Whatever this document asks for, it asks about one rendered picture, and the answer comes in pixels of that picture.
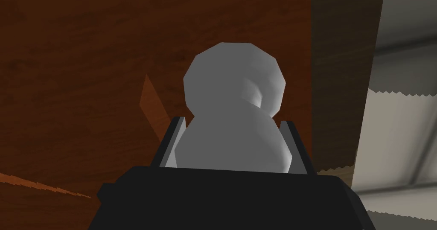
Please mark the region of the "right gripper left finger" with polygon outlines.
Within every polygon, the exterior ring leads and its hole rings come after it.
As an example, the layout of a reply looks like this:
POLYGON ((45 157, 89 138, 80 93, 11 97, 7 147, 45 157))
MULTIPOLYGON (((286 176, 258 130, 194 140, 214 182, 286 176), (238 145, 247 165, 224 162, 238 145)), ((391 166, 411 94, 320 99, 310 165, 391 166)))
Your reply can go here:
POLYGON ((158 150, 150 164, 151 167, 172 167, 176 168, 175 147, 184 131, 186 130, 186 118, 174 117, 165 132, 165 135, 158 147, 158 150))

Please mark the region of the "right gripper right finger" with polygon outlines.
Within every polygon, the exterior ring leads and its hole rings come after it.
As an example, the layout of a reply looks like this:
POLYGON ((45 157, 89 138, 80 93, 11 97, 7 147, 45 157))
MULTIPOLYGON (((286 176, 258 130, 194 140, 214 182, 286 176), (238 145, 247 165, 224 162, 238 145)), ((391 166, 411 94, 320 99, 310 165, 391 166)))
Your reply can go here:
POLYGON ((295 124, 292 121, 282 121, 280 124, 280 132, 292 154, 288 173, 316 175, 311 158, 304 147, 295 124))

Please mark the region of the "grey round door knob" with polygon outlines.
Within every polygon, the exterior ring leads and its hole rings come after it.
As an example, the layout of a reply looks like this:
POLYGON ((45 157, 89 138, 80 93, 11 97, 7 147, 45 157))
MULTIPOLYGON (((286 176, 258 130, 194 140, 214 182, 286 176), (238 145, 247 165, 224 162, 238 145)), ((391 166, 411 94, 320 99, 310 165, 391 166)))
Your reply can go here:
POLYGON ((179 168, 287 173, 292 154, 273 117, 285 79, 276 59, 250 43, 219 43, 184 76, 194 118, 175 147, 179 168))

